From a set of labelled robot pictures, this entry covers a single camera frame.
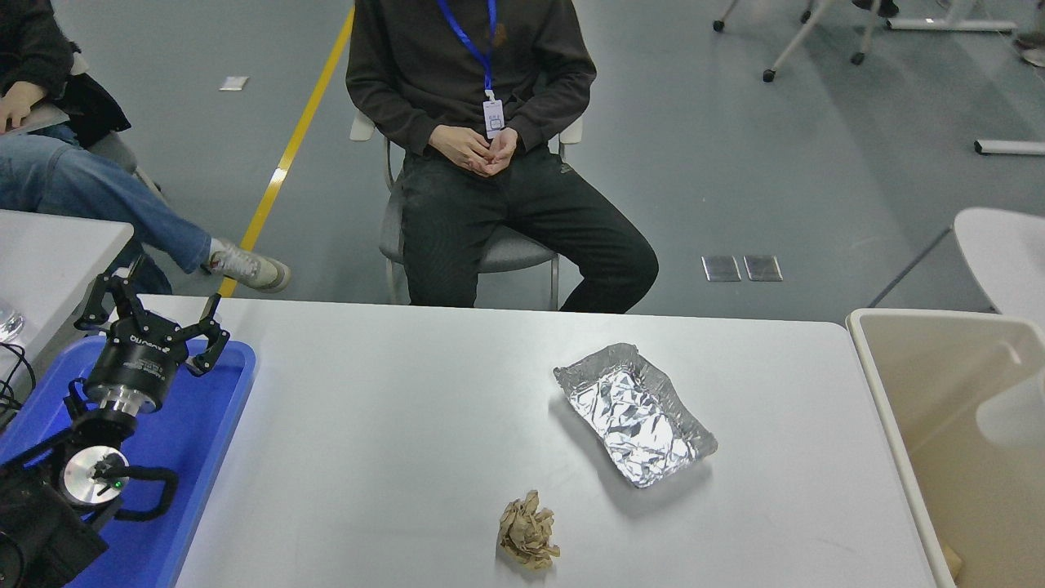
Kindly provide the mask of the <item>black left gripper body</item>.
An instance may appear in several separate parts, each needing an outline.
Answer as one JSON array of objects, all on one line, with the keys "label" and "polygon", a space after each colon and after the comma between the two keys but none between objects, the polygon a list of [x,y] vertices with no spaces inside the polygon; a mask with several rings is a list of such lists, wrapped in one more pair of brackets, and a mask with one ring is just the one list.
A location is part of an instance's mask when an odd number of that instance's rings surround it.
[{"label": "black left gripper body", "polygon": [[117,320],[86,379],[87,397],[100,404],[104,392],[130,390],[144,394],[149,404],[163,404],[179,366],[188,358],[187,344],[168,340],[171,336],[164,327],[153,325],[142,332],[131,317]]}]

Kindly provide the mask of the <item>person's left hand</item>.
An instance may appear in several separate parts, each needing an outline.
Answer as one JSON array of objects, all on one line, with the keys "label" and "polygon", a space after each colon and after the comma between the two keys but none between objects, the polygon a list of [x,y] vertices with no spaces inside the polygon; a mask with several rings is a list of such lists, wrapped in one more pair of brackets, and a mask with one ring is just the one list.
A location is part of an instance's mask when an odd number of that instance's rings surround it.
[{"label": "person's left hand", "polygon": [[488,152],[482,161],[480,174],[496,177],[500,172],[506,171],[516,149],[518,149],[518,131],[511,127],[501,130],[492,139]]}]

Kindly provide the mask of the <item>person's right hand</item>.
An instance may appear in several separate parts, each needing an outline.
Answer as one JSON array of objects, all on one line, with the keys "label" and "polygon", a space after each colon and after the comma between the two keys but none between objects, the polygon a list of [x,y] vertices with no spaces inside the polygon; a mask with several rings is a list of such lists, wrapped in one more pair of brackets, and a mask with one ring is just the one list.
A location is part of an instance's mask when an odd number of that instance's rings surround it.
[{"label": "person's right hand", "polygon": [[474,130],[439,124],[429,133],[428,145],[457,167],[477,175],[493,177],[501,171],[491,145]]}]

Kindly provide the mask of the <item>person's hand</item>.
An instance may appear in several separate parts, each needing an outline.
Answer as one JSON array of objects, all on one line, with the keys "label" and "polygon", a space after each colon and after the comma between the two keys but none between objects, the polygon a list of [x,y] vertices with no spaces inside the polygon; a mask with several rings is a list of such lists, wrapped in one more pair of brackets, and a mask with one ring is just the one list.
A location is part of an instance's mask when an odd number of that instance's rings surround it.
[{"label": "person's hand", "polygon": [[30,115],[31,108],[46,96],[47,90],[37,83],[11,83],[1,100],[1,134],[8,130],[19,130],[23,120]]}]

